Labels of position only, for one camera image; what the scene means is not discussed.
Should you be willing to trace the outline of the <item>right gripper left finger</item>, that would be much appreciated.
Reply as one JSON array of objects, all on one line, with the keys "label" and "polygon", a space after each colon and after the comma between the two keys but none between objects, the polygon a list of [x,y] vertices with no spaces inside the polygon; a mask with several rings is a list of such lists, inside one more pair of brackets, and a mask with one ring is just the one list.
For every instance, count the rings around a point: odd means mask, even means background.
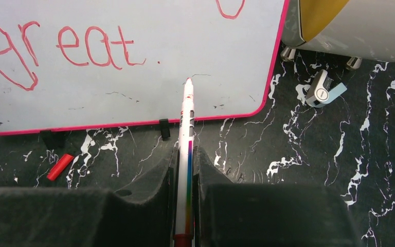
[{"label": "right gripper left finger", "polygon": [[0,187],[0,246],[170,246],[177,152],[116,190]]}]

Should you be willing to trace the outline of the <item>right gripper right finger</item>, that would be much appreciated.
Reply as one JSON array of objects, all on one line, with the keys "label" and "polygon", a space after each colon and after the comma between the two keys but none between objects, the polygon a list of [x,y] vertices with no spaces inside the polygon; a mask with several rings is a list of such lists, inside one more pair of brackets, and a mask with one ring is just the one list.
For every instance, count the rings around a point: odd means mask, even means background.
[{"label": "right gripper right finger", "polygon": [[343,200],[323,186],[234,183],[194,149],[196,246],[361,246]]}]

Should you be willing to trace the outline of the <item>white marker pen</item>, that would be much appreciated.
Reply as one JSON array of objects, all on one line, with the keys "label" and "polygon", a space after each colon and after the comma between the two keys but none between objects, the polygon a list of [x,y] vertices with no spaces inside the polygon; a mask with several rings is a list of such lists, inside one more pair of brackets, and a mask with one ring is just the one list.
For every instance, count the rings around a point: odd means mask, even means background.
[{"label": "white marker pen", "polygon": [[184,84],[183,102],[179,123],[177,191],[174,246],[191,246],[194,236],[193,213],[193,142],[194,142],[194,100],[193,83],[187,78]]}]

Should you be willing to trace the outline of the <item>red marker cap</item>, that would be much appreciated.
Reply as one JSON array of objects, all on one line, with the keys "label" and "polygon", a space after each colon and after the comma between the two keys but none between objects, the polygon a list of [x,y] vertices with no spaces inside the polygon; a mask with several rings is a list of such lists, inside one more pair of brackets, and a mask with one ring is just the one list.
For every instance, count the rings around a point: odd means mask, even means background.
[{"label": "red marker cap", "polygon": [[58,162],[52,167],[48,173],[47,178],[50,181],[55,181],[56,178],[64,171],[64,169],[73,161],[74,156],[70,154],[64,154]]}]

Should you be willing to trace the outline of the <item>pink framed whiteboard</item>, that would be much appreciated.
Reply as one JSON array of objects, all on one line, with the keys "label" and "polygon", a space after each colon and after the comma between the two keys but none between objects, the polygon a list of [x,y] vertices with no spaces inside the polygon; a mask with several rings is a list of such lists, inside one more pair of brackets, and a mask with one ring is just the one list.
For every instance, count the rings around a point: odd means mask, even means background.
[{"label": "pink framed whiteboard", "polygon": [[288,1],[0,1],[0,135],[264,107]]}]

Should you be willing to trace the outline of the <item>black whiteboard foot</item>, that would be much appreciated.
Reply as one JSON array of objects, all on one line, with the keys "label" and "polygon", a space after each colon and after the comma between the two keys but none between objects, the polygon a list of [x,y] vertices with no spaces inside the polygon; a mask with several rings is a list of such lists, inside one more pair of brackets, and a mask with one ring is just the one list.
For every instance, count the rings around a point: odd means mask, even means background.
[{"label": "black whiteboard foot", "polygon": [[159,130],[163,140],[168,140],[170,138],[171,134],[169,119],[165,118],[159,120]]},{"label": "black whiteboard foot", "polygon": [[45,130],[40,132],[40,138],[48,150],[57,150],[65,147],[68,131]]}]

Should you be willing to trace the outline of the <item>small white clip object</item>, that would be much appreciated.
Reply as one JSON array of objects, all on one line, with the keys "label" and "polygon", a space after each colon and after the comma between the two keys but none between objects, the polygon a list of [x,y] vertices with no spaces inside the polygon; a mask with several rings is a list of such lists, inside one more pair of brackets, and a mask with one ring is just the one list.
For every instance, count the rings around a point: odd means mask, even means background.
[{"label": "small white clip object", "polygon": [[306,95],[307,105],[313,108],[323,108],[347,90],[342,82],[331,87],[332,82],[326,70],[318,71]]}]

